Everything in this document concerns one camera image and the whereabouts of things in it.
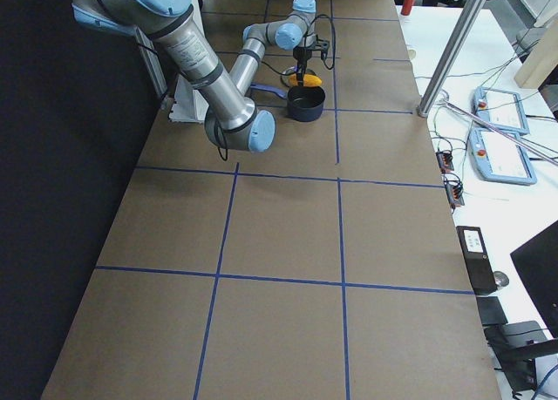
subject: yellow object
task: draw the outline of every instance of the yellow object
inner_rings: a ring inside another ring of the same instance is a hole
[[[292,75],[289,76],[289,85],[291,86],[297,86],[298,83],[296,82],[296,73],[293,73]],[[315,75],[310,75],[308,73],[306,73],[304,75],[304,86],[309,86],[311,88],[315,88],[317,86],[321,86],[322,85],[322,79],[320,79],[318,76]]]

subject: table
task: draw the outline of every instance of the table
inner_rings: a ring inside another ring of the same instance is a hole
[[[447,8],[415,7],[409,17],[400,17],[405,41],[416,51],[412,60],[418,89],[425,91],[429,79],[439,61],[447,39],[459,18],[461,10]],[[501,66],[514,56],[514,49],[507,41],[500,26],[489,10],[483,10],[451,71],[444,89],[450,94],[455,105],[470,110],[474,89],[495,73],[491,68]],[[494,83],[487,86],[518,92],[522,98],[526,114],[552,117],[547,104],[536,90],[521,89],[514,82],[514,75],[521,67],[519,59],[512,61]],[[470,73],[486,74],[455,77]],[[469,121],[442,109],[437,113],[434,107],[428,117],[432,130],[436,123],[442,136],[466,139]],[[531,133],[529,139],[558,149],[558,124],[542,120],[528,119]],[[546,327],[534,307],[520,277],[515,271],[510,253],[530,240],[541,230],[558,220],[558,207],[549,203],[558,198],[558,169],[547,162],[534,162],[538,178],[533,186],[514,186],[486,182],[475,172],[471,158],[463,151],[453,154],[456,174],[464,182],[465,206],[456,209],[453,220],[456,226],[478,226],[481,228],[493,270],[506,273],[510,284],[494,295],[506,313],[509,322],[536,320]],[[511,392],[503,375],[498,375],[502,398],[511,398]]]

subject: black curtain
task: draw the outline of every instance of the black curtain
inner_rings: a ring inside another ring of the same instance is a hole
[[[39,398],[157,111],[134,42],[0,0],[0,398]]]

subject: white desk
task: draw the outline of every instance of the white desk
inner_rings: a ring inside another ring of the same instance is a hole
[[[418,89],[425,91],[429,79],[446,46],[461,10],[446,8],[414,7],[409,17],[400,17],[405,41],[416,50],[412,60]],[[463,49],[461,50],[451,75],[462,75],[487,71],[504,64],[514,56],[514,49],[507,41],[489,10],[483,10],[477,19]],[[518,92],[523,98],[536,90],[520,89],[514,82],[514,74],[521,67],[519,59],[514,60],[494,83],[486,85]],[[449,78],[444,89],[450,94],[455,105],[470,110],[474,89],[495,71],[488,74]],[[552,116],[540,94],[523,101],[526,114]],[[466,140],[470,122],[441,109],[435,117],[436,107],[428,118],[430,129],[436,118],[437,130],[442,136]],[[527,138],[558,149],[558,124],[552,121],[528,119],[531,134]],[[454,147],[462,147],[459,142]],[[440,143],[440,148],[447,148]],[[558,168],[548,162],[533,162],[537,184],[533,186],[514,186],[486,182],[474,171],[470,157],[464,152],[453,153],[456,174],[464,182],[465,206],[457,208],[453,219],[455,225],[478,226],[487,245],[487,252],[493,270],[506,273],[510,284],[494,295],[500,298],[509,322],[536,320],[544,328],[538,311],[517,275],[510,253],[541,230],[558,220]],[[502,398],[511,399],[511,390],[506,378],[498,373]]]

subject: blue cable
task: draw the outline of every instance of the blue cable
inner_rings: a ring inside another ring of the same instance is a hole
[[[539,394],[541,394],[541,390],[542,390],[542,386],[544,385],[544,383],[550,378],[550,376],[552,376],[552,374],[558,369],[558,365],[555,365],[549,372],[547,372],[547,374],[544,376],[544,378],[542,379],[541,383],[539,384],[539,387],[537,387],[536,392],[533,394],[533,396],[531,397],[531,400],[535,400],[537,396],[539,396]]]

